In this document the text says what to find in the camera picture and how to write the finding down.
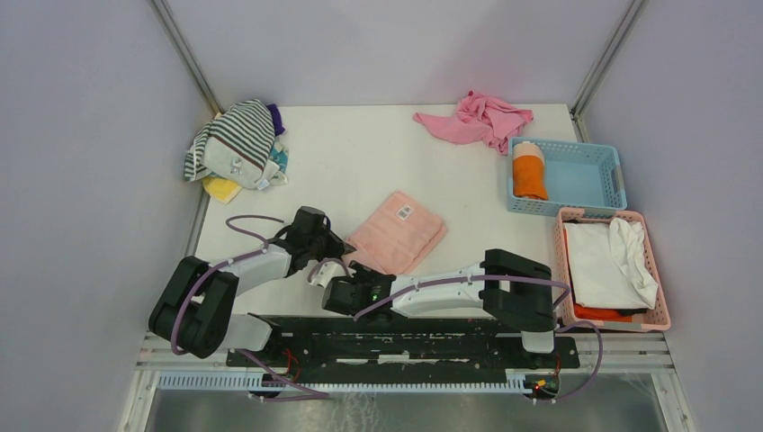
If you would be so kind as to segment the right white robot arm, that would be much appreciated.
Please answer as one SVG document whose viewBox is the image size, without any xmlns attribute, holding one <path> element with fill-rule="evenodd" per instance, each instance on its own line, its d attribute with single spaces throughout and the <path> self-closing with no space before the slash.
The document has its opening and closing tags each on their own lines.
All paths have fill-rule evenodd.
<svg viewBox="0 0 763 432">
<path fill-rule="evenodd" d="M 520 333 L 520 356 L 532 367 L 555 357 L 558 303 L 553 291 L 569 289 L 553 281 L 549 266 L 497 248 L 487 250 L 477 264 L 428 276 L 382 274 L 359 263 L 345 266 L 327 258 L 310 271 L 308 282 L 323 288 L 324 310 L 356 321 L 412 319 L 457 309 L 485 311 Z"/>
</svg>

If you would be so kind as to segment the light pink towel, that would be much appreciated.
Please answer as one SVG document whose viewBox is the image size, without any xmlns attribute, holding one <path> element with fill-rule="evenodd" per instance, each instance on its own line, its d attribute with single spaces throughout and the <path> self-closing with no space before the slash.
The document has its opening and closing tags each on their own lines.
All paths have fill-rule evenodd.
<svg viewBox="0 0 763 432">
<path fill-rule="evenodd" d="M 355 248 L 345 261 L 382 274 L 409 275 L 447 233 L 444 219 L 396 191 L 347 239 Z"/>
</svg>

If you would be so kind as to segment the orange cartoon towel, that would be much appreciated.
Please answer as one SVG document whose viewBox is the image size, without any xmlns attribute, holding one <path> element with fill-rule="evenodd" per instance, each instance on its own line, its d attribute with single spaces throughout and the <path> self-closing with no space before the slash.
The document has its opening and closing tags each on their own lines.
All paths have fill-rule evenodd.
<svg viewBox="0 0 763 432">
<path fill-rule="evenodd" d="M 544 184 L 545 158 L 540 147 L 531 141 L 521 141 L 513 147 L 512 175 L 514 196 L 547 201 Z"/>
</svg>

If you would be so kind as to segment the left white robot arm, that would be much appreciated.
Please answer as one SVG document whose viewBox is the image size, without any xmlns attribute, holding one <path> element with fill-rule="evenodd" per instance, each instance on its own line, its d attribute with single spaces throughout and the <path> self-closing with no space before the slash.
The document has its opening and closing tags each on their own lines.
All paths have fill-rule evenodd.
<svg viewBox="0 0 763 432">
<path fill-rule="evenodd" d="M 276 364 L 283 342 L 274 324 L 237 315 L 236 298 L 262 284 L 295 275 L 312 261 L 341 263 L 355 248 L 332 229 L 321 210 L 302 206 L 292 222 L 272 238 L 255 234 L 260 246 L 210 263 L 184 257 L 148 319 L 148 329 L 170 344 L 174 354 L 206 358 L 220 349 L 244 349 L 260 365 Z"/>
</svg>

